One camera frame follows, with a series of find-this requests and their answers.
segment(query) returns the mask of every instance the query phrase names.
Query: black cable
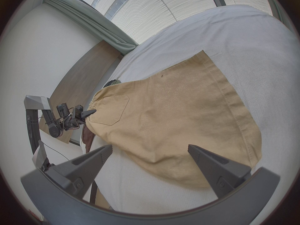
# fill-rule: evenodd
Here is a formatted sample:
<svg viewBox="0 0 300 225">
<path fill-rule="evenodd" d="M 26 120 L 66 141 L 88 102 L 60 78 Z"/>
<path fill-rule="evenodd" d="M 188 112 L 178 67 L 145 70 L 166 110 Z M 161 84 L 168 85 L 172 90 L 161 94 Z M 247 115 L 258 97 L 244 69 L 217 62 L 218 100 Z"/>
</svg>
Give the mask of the black cable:
<svg viewBox="0 0 300 225">
<path fill-rule="evenodd" d="M 44 142 L 43 142 L 44 143 Z M 46 145 L 48 148 L 51 148 L 51 147 L 49 147 L 47 144 L 45 144 L 44 143 L 44 145 Z M 53 148 L 51 148 L 52 150 L 54 150 L 55 152 L 58 152 L 58 151 L 56 151 L 55 149 L 53 149 Z M 58 152 L 60 155 L 62 155 L 60 152 Z M 65 157 L 65 156 L 64 156 Z M 65 157 L 66 158 L 66 157 Z M 68 161 L 69 161 L 69 159 L 67 159 Z"/>
</svg>

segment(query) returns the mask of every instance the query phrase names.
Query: wooden board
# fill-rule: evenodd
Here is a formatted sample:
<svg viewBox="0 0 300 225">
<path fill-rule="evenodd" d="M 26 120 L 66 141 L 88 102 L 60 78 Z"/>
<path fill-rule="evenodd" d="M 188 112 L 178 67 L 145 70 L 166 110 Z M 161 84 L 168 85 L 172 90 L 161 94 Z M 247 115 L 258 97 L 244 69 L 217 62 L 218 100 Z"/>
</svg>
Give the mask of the wooden board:
<svg viewBox="0 0 300 225">
<path fill-rule="evenodd" d="M 50 97 L 55 118 L 59 118 L 56 106 L 67 103 L 68 108 L 84 106 L 88 97 L 109 66 L 118 58 L 120 52 L 105 41 L 101 41 L 83 55 L 60 81 Z M 45 119 L 41 118 L 39 127 L 49 134 Z M 69 143 L 72 130 L 64 131 L 57 139 Z"/>
</svg>

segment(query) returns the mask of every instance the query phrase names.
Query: white bed sheet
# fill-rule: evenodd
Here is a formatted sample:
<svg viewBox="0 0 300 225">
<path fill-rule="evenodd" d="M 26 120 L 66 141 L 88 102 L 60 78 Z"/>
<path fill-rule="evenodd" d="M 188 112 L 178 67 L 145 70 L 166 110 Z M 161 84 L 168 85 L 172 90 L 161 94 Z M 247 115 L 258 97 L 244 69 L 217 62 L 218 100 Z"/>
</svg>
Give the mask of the white bed sheet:
<svg viewBox="0 0 300 225">
<path fill-rule="evenodd" d="M 233 85 L 262 133 L 264 166 L 280 183 L 252 224 L 279 203 L 300 167 L 300 44 L 276 18 L 247 5 L 206 10 L 178 21 L 127 54 L 111 79 L 147 78 L 204 50 Z M 92 149 L 105 145 L 95 137 Z M 117 147 L 95 179 L 117 211 L 171 213 L 215 200 L 211 188 L 188 188 L 148 173 Z"/>
</svg>

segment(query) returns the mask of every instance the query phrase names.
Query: dark brown cloth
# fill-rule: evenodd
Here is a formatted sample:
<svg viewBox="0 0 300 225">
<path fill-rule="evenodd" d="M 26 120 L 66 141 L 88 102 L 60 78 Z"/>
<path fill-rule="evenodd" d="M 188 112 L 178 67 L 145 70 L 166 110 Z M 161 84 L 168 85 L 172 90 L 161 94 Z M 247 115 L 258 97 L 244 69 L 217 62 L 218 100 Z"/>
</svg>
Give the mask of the dark brown cloth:
<svg viewBox="0 0 300 225">
<path fill-rule="evenodd" d="M 85 153 L 90 151 L 94 136 L 95 134 L 92 133 L 86 125 L 84 125 L 81 133 L 81 140 L 85 144 Z"/>
</svg>

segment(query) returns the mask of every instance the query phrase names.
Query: tan garment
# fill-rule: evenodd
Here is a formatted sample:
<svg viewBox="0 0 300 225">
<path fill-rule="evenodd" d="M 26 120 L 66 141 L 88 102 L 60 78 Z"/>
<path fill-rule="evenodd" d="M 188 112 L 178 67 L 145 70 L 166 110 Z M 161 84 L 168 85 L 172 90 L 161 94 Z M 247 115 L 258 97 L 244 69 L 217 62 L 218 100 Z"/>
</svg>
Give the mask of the tan garment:
<svg viewBox="0 0 300 225">
<path fill-rule="evenodd" d="M 89 109 L 97 110 L 86 119 L 93 133 L 184 185 L 209 186 L 188 144 L 250 167 L 262 156 L 258 126 L 204 51 L 147 79 L 103 88 Z"/>
</svg>

